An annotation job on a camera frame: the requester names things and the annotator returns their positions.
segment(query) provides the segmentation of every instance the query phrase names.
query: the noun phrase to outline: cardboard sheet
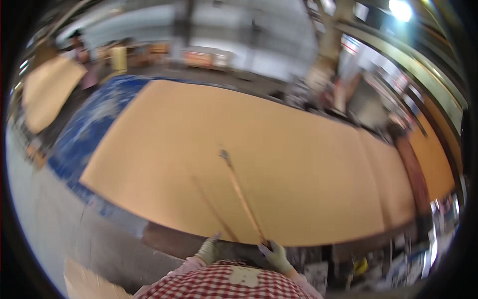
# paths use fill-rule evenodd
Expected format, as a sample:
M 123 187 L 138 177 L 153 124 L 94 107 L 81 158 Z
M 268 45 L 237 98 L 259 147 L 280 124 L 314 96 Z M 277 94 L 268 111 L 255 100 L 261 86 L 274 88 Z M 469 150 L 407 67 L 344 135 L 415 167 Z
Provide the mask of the cardboard sheet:
M 386 229 L 369 149 L 356 129 L 215 87 L 149 82 L 105 134 L 80 182 L 152 222 L 202 236 L 222 231 L 231 240 L 221 215 L 240 242 L 256 244 L 220 149 L 268 239 L 330 244 Z M 397 184 L 393 190 L 407 188 L 403 177 Z
M 85 75 L 77 62 L 57 56 L 34 69 L 25 81 L 22 107 L 25 124 L 34 134 L 50 125 Z

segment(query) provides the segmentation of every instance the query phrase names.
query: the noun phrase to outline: person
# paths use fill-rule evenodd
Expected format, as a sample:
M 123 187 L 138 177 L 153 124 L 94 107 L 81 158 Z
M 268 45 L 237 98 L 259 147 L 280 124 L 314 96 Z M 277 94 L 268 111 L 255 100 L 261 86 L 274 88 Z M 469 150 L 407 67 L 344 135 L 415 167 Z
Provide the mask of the person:
M 85 45 L 80 40 L 81 36 L 81 31 L 76 29 L 70 35 L 71 46 L 61 49 L 61 51 L 75 51 L 75 60 L 87 69 L 87 73 L 83 76 L 80 82 L 81 89 L 88 94 L 91 94 L 98 88 L 98 76 L 96 74 L 96 66 L 91 60 L 90 54 Z
M 204 241 L 197 254 L 156 283 L 142 287 L 133 298 L 323 298 L 287 261 L 284 247 L 274 241 L 270 241 L 271 249 L 259 245 L 276 270 L 269 271 L 216 260 L 219 235 Z

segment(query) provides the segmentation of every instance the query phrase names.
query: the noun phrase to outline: work glove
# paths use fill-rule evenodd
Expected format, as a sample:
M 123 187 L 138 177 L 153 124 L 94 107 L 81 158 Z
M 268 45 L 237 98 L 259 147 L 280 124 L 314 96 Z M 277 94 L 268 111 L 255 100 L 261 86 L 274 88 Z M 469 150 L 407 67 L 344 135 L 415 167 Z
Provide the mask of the work glove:
M 258 245 L 259 250 L 266 256 L 269 264 L 275 267 L 277 272 L 285 274 L 294 269 L 285 257 L 285 249 L 274 241 L 269 241 L 272 251 L 264 244 Z
M 214 236 L 205 240 L 195 256 L 200 257 L 207 265 L 215 262 L 219 253 L 218 249 L 215 247 L 215 242 L 220 236 L 221 232 L 217 232 Z

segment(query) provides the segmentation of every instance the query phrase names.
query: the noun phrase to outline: bright light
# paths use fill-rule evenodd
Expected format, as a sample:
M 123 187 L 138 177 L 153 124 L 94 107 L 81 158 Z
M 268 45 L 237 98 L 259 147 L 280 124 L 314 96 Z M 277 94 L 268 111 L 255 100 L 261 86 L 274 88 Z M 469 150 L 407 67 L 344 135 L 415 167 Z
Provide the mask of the bright light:
M 25 64 L 27 64 L 27 62 L 28 62 L 28 60 L 25 60 L 25 61 L 22 63 L 22 65 L 20 66 L 20 69 L 22 69 L 22 68 L 25 66 Z
M 26 66 L 23 70 L 21 70 L 19 75 L 23 74 L 27 69 L 28 69 L 28 66 Z
M 401 0 L 390 0 L 389 8 L 395 18 L 402 22 L 408 22 L 412 17 L 412 9 L 407 2 Z

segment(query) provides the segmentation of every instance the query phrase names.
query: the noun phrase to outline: floor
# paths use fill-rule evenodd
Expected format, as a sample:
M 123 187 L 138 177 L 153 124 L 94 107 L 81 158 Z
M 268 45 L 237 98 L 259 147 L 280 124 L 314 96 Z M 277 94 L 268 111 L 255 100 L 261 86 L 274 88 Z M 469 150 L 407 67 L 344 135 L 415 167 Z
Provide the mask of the floor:
M 14 206 L 36 258 L 64 296 L 67 257 L 129 293 L 181 265 L 182 259 L 142 244 L 125 229 L 140 226 L 141 219 L 102 217 L 94 202 L 86 205 L 78 199 L 49 167 L 36 170 L 24 160 L 16 138 L 8 129 L 7 168 Z

